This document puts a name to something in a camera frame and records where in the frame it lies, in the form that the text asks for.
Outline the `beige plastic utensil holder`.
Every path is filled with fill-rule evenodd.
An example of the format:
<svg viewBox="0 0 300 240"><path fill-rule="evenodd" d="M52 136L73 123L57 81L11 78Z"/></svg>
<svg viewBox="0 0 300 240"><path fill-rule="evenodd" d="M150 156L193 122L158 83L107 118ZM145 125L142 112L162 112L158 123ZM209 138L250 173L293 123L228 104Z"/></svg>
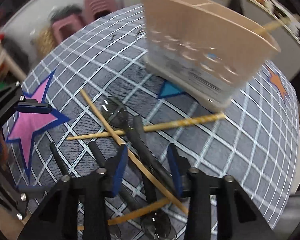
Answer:
<svg viewBox="0 0 300 240"><path fill-rule="evenodd" d="M280 52L258 23L211 0L142 0L146 69L179 86L211 112L230 105Z"/></svg>

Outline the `short pink plastic stool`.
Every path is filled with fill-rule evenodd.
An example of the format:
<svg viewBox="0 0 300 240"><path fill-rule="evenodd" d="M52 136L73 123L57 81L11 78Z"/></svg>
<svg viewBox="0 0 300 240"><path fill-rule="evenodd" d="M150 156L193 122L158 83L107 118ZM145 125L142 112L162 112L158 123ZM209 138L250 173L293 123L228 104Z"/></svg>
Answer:
<svg viewBox="0 0 300 240"><path fill-rule="evenodd" d="M57 20L52 24L53 35L58 44L68 37L81 30L85 26L81 16L71 14L70 16Z"/></svg>

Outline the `black handled clear spoon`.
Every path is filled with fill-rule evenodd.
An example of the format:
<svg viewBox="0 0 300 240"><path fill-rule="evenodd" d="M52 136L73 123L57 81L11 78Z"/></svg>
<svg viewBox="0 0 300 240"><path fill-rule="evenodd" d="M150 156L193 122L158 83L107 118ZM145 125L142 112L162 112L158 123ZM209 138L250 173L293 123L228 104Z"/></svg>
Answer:
<svg viewBox="0 0 300 240"><path fill-rule="evenodd" d="M176 195L171 174L157 160L146 144L145 132L141 117L133 118L133 126L129 125L129 114L125 105L116 97L107 97L101 106L101 113L111 126L120 128L126 133L133 148L137 151L141 163L162 183L173 195Z"/></svg>

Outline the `patterned yellow chopstick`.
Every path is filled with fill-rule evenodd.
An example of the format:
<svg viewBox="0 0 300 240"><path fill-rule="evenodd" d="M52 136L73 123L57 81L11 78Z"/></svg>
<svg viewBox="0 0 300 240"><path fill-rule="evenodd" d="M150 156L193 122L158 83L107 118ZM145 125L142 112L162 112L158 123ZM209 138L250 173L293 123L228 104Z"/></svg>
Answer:
<svg viewBox="0 0 300 240"><path fill-rule="evenodd" d="M194 126L197 124L205 124L208 122L214 122L217 120L225 119L225 117L226 115L224 113L203 115L196 118L188 118L188 119L175 120L175 121L170 121L165 123L143 126L143 130L145 133L148 133L148 132L155 132L159 130ZM111 137L111 134L109 132L102 132L102 133L78 135L73 137L67 137L67 140L84 140L84 139L95 139L95 138L97 139L97 138L106 138L106 137Z"/></svg>

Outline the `tall pink plastic stool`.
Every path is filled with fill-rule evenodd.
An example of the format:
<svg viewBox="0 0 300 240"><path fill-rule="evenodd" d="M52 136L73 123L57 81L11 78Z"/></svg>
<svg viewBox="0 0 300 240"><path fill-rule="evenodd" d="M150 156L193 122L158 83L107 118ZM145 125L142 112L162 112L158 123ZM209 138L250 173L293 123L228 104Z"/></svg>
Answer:
<svg viewBox="0 0 300 240"><path fill-rule="evenodd" d="M87 23L94 22L97 14L117 11L115 0L83 0L84 16Z"/></svg>

